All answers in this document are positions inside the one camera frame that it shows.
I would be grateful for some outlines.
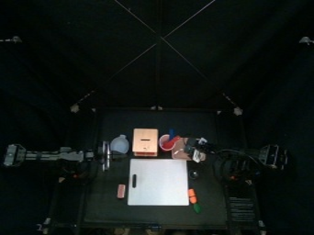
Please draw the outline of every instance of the table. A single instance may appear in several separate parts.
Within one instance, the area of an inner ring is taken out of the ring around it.
[[[80,133],[72,128],[68,146],[76,149],[81,145],[92,145],[96,141],[112,140],[120,134],[127,135],[132,145],[132,130],[157,129],[159,136],[173,129],[183,137],[206,138],[211,143],[231,147],[246,147],[246,137],[242,129],[240,117],[232,112],[216,111],[143,111],[143,110],[101,110],[96,116],[96,128],[87,128],[92,121],[88,117],[77,121],[89,133]],[[133,158],[131,148],[128,157],[123,161],[111,163],[111,169],[101,172],[99,166],[97,177],[84,188],[84,200],[80,211],[80,227],[83,228],[163,228],[163,229],[226,229],[227,211],[224,193],[214,176],[214,154],[202,163],[187,162],[188,170],[198,170],[200,177],[190,180],[202,213],[196,214],[191,206],[128,206],[127,198],[116,198],[119,184],[127,185],[129,159]],[[155,159],[171,158],[160,152]]]

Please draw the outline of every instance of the small box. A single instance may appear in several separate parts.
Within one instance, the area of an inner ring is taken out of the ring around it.
[[[133,129],[132,151],[137,157],[157,156],[157,129]]]

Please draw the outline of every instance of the wire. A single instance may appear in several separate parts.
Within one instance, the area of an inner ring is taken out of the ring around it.
[[[256,162],[256,160],[255,160],[248,154],[246,154],[246,153],[242,152],[242,151],[235,151],[235,150],[219,150],[219,151],[234,151],[234,152],[236,152],[236,153],[239,153],[239,154],[244,154],[246,157],[248,157],[248,158],[252,160],[254,163],[256,163],[258,165],[260,164],[260,162]]]

